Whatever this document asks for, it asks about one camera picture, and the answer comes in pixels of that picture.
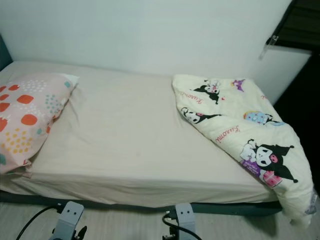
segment white floor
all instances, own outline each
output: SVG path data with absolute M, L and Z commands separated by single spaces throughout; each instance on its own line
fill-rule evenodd
M 0 202 L 0 240 L 15 240 L 39 205 Z M 87 225 L 84 240 L 161 240 L 169 233 L 164 213 L 85 209 L 77 226 Z M 203 240 L 320 240 L 320 214 L 308 229 L 291 226 L 282 213 L 268 217 L 243 217 L 196 213 L 196 230 Z M 34 220 L 21 240 L 48 240 L 59 214 L 50 209 Z

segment single bed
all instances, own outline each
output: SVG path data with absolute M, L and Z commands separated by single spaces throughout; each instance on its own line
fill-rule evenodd
M 32 176 L 1 176 L 2 201 L 281 209 L 271 189 L 181 117 L 169 76 L 15 61 L 0 83 L 37 72 L 72 74 L 79 83 L 32 158 Z

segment polka dot pillowcase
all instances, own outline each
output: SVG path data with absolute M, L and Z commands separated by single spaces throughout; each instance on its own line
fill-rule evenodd
M 36 73 L 0 85 L 0 174 L 30 169 L 78 77 Z

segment cartoon character print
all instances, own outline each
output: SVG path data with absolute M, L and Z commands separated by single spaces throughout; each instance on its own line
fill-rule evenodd
M 284 122 L 274 121 L 273 120 L 274 117 L 272 115 L 266 114 L 260 111 L 247 111 L 243 115 L 243 118 L 245 120 L 252 121 L 254 123 L 262 124 L 262 125 L 270 123 L 274 126 L 281 126 L 285 124 Z
M 236 86 L 236 89 L 239 90 L 239 91 L 242 91 L 242 92 L 245 92 L 243 89 L 242 89 L 242 84 L 244 83 L 245 79 L 242 79 L 242 80 L 234 80 L 232 83 L 231 83 L 231 86 Z
M 181 113 L 192 124 L 198 124 L 205 119 L 212 119 L 216 116 L 221 116 L 221 114 L 204 115 L 202 113 L 196 113 L 196 112 L 190 111 L 187 107 L 183 107 L 181 109 Z
M 199 88 L 194 89 L 193 91 L 206 93 L 209 95 L 209 98 L 215 101 L 215 104 L 218 104 L 220 89 L 219 86 L 221 83 L 218 80 L 213 80 L 212 82 L 209 79 L 204 80 L 204 85 Z
M 258 146 L 253 139 L 250 139 L 243 146 L 240 157 L 244 160 L 242 164 L 248 164 L 248 162 L 256 164 L 259 168 L 259 178 L 273 188 L 282 182 L 282 178 L 292 180 L 294 183 L 298 182 L 284 166 L 283 157 L 293 148 L 292 145 L 289 147 L 266 144 Z

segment bed frame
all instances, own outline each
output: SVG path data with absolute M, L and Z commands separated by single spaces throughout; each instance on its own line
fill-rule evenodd
M 13 194 L 0 190 L 0 202 L 17 203 L 17 204 L 34 204 L 51 206 L 57 203 L 66 204 L 68 199 L 57 199 L 44 197 L 39 195 L 20 195 Z M 157 213 L 174 210 L 175 206 L 164 207 L 145 207 L 123 204 L 104 204 L 93 202 L 89 200 L 72 200 L 76 203 L 82 204 L 85 208 L 89 209 L 110 209 L 110 210 L 126 210 L 134 212 L 148 212 Z M 261 203 L 191 203 L 192 209 L 195 213 L 203 214 L 224 214 L 224 215 L 239 215 L 239 216 L 255 216 L 265 217 L 276 214 L 282 210 L 278 201 L 261 202 Z

